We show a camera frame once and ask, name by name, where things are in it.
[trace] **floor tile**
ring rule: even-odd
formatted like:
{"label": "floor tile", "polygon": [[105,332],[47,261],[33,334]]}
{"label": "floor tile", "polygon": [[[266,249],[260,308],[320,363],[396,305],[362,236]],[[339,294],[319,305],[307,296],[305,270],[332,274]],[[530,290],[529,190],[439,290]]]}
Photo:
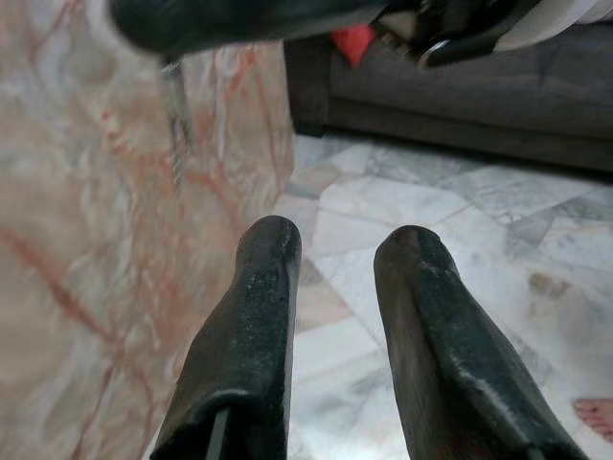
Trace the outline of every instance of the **floor tile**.
{"label": "floor tile", "polygon": [[321,139],[297,135],[294,137],[294,171],[307,170],[359,142],[354,137],[337,134]]}
{"label": "floor tile", "polygon": [[313,378],[378,350],[355,318],[348,318],[294,338],[293,381]]}
{"label": "floor tile", "polygon": [[372,152],[373,144],[371,142],[362,142],[344,149],[340,153],[336,153],[329,161],[343,173],[361,175],[366,171],[366,166]]}
{"label": "floor tile", "polygon": [[321,210],[310,254],[322,256],[378,245],[393,230],[394,225]]}
{"label": "floor tile", "polygon": [[331,163],[323,163],[292,175],[285,192],[318,199],[321,193],[342,175],[342,172]]}
{"label": "floor tile", "polygon": [[296,334],[352,316],[343,298],[308,259],[303,260],[296,306]]}
{"label": "floor tile", "polygon": [[308,458],[408,460],[385,354],[337,366],[292,393],[292,423]]}
{"label": "floor tile", "polygon": [[329,280],[381,347],[385,332],[376,299],[373,261],[376,246],[344,254],[314,259],[315,265]]}
{"label": "floor tile", "polygon": [[555,218],[540,249],[552,258],[588,266],[611,273],[613,257],[607,248],[613,247],[613,222]]}
{"label": "floor tile", "polygon": [[378,142],[367,173],[405,183],[437,185],[444,179],[483,168],[493,162],[481,154],[420,144]]}
{"label": "floor tile", "polygon": [[463,199],[443,190],[369,176],[332,184],[320,199],[322,209],[396,227],[433,225],[467,206]]}
{"label": "floor tile", "polygon": [[315,229],[317,201],[298,196],[281,195],[273,213],[288,218],[296,224],[298,230],[300,230],[303,252],[307,253]]}
{"label": "floor tile", "polygon": [[311,198],[311,217],[318,208],[299,287],[290,459],[408,458],[373,272],[376,248],[403,224],[441,236],[565,429],[592,460],[613,458],[572,408],[613,396],[613,186],[408,143],[315,144],[288,189]]}
{"label": "floor tile", "polygon": [[588,194],[597,182],[511,166],[490,166],[447,179],[442,186],[507,224]]}

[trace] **sofa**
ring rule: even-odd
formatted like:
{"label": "sofa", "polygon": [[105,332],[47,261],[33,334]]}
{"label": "sofa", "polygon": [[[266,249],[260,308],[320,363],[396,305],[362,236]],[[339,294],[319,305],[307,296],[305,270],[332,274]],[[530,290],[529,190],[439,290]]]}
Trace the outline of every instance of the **sofa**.
{"label": "sofa", "polygon": [[284,45],[297,132],[343,128],[613,172],[613,25],[420,70],[380,41],[354,68],[328,36]]}

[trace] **marble wall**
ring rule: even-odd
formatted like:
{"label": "marble wall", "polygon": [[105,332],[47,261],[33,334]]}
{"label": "marble wall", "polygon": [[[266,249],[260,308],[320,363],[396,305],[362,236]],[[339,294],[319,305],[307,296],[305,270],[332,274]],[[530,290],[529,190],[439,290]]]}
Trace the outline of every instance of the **marble wall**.
{"label": "marble wall", "polygon": [[3,460],[142,455],[291,171],[279,45],[187,59],[181,196],[155,69],[103,0],[0,0]]}

